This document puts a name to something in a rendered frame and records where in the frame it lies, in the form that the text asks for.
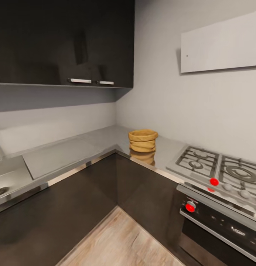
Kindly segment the popcorn bag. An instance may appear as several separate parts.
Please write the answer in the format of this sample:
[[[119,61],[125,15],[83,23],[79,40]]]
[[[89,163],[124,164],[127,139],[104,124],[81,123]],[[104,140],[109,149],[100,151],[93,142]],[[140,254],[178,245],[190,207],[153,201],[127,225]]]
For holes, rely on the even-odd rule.
[[[158,132],[150,129],[134,130],[128,133],[130,148],[136,152],[149,153],[156,150]]]

